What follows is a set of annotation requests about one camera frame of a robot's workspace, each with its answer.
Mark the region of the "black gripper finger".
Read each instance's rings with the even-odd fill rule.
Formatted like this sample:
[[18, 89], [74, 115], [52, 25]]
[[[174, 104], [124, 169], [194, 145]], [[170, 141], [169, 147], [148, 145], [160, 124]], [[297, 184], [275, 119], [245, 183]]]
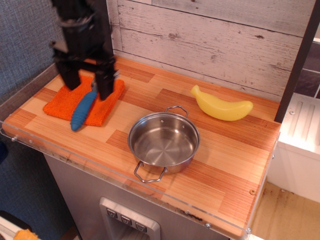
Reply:
[[81, 80], [78, 73], [79, 69], [73, 62], [56, 62], [56, 68], [59, 74], [61, 75], [65, 85], [70, 90], [75, 90], [81, 84]]
[[114, 91], [114, 81], [116, 79], [117, 72], [111, 71], [96, 71], [95, 81], [99, 92], [100, 99], [104, 101]]

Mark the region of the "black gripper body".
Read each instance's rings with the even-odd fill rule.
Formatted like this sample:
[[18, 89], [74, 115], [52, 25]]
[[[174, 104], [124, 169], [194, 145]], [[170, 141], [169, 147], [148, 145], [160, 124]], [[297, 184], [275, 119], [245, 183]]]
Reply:
[[61, 75], [77, 75], [80, 69], [115, 75], [111, 40], [100, 22], [59, 22], [63, 40], [52, 41], [54, 63]]

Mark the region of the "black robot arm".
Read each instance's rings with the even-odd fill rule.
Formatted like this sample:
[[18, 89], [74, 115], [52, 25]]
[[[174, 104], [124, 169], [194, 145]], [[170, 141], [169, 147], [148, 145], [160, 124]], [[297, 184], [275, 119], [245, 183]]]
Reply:
[[79, 70], [95, 74], [101, 100], [114, 91], [116, 62], [105, 0], [54, 0], [64, 39], [52, 41], [55, 66], [65, 85], [75, 90]]

